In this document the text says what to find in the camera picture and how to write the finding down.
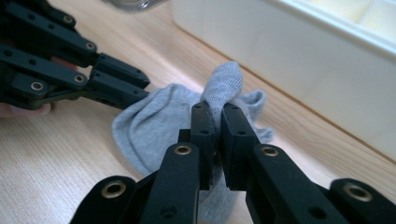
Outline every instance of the white box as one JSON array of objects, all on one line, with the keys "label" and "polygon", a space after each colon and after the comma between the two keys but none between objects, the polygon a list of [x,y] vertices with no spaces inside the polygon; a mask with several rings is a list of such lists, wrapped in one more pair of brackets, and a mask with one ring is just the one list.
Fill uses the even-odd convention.
[{"label": "white box", "polygon": [[396,160],[395,0],[171,0],[181,28]]}]

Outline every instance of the wooden table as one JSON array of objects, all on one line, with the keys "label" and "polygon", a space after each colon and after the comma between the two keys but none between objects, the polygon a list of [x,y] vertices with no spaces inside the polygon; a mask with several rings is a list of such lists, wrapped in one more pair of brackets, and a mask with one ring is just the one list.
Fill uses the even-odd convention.
[{"label": "wooden table", "polygon": [[[80,33],[143,70],[150,90],[180,83],[202,91],[212,70],[230,59],[172,23],[169,3],[131,14],[99,0],[50,0],[78,21]],[[244,92],[268,93],[258,126],[273,127],[312,181],[364,181],[396,203],[396,165],[243,69]],[[90,189],[110,175],[141,176],[120,154],[111,133],[118,109],[86,99],[62,101],[47,115],[0,119],[0,223],[67,223]],[[230,223],[251,223],[243,194]]]}]

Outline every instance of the human hand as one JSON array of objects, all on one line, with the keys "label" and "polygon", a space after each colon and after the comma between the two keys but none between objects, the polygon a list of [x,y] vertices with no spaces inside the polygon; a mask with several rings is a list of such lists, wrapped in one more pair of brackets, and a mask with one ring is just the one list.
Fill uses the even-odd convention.
[{"label": "human hand", "polygon": [[0,118],[37,116],[37,115],[45,115],[48,114],[49,112],[50,112],[50,105],[43,105],[37,110],[27,110],[16,107],[14,105],[0,103]]}]

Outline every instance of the fabric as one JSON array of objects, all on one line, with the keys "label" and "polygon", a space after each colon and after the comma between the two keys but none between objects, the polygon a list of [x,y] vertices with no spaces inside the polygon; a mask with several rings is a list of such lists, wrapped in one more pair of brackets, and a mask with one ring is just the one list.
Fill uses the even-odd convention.
[{"label": "fabric", "polygon": [[[271,129],[256,129],[254,120],[262,112],[263,91],[240,95],[243,77],[239,66],[229,62],[219,66],[202,94],[171,84],[153,91],[145,99],[125,109],[113,122],[114,138],[126,159],[141,174],[149,175],[161,166],[166,149],[177,142],[178,130],[189,129],[191,107],[207,101],[219,134],[220,115],[226,103],[236,104],[244,111],[262,143],[273,137]],[[225,223],[233,208],[236,193],[225,187],[220,167],[215,167],[214,184],[200,191],[198,220],[205,223]]]}]

